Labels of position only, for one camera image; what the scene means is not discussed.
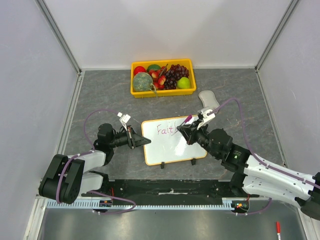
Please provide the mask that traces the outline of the yellow framed whiteboard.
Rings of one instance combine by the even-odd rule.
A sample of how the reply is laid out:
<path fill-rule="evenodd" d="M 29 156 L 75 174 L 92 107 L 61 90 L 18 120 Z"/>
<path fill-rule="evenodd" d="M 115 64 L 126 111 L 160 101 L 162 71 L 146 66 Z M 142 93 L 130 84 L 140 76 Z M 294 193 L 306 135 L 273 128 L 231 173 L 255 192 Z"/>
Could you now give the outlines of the yellow framed whiteboard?
<path fill-rule="evenodd" d="M 188 145 L 177 127 L 189 119 L 191 124 L 197 115 L 146 120 L 141 124 L 142 136 L 151 140 L 143 146 L 145 163 L 148 166 L 175 163 L 207 156 L 198 144 Z"/>

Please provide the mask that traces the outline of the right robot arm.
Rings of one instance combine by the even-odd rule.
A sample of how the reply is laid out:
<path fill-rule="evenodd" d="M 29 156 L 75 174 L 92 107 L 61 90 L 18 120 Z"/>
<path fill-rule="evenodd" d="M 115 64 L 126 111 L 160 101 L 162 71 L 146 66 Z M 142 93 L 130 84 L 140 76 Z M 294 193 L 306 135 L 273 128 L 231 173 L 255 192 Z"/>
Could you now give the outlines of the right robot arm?
<path fill-rule="evenodd" d="M 319 174 L 302 173 L 275 164 L 234 144 L 233 138 L 224 129 L 208 131 L 207 127 L 198 127 L 197 124 L 198 121 L 181 125 L 177 130 L 188 145 L 198 144 L 233 173 L 229 183 L 229 191 L 233 196 L 247 194 L 280 200 L 319 220 Z"/>

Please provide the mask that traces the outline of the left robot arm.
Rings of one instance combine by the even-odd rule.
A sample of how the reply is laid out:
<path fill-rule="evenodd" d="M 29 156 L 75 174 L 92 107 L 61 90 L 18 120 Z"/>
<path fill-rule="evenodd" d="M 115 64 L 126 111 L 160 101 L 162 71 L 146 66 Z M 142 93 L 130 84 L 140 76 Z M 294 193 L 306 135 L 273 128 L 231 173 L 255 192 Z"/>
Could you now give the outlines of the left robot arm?
<path fill-rule="evenodd" d="M 116 131 L 109 123 L 99 126 L 93 149 L 75 155 L 56 154 L 42 178 L 38 194 L 57 203 L 72 204 L 79 195 L 93 191 L 106 196 L 110 185 L 94 169 L 106 166 L 114 156 L 114 148 L 128 146 L 135 149 L 152 141 L 134 131 L 130 125 Z"/>

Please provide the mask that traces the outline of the white marker with magenta cap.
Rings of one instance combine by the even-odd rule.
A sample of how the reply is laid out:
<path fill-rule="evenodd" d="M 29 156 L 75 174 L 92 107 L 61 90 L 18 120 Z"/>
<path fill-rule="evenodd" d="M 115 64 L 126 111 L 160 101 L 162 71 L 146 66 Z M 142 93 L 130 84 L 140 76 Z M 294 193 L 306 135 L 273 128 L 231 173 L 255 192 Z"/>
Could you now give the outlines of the white marker with magenta cap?
<path fill-rule="evenodd" d="M 183 122 L 179 125 L 179 127 L 186 125 L 191 119 L 193 118 L 192 115 L 188 115 Z M 175 131 L 173 132 L 173 136 L 178 132 L 178 127 L 175 128 Z"/>

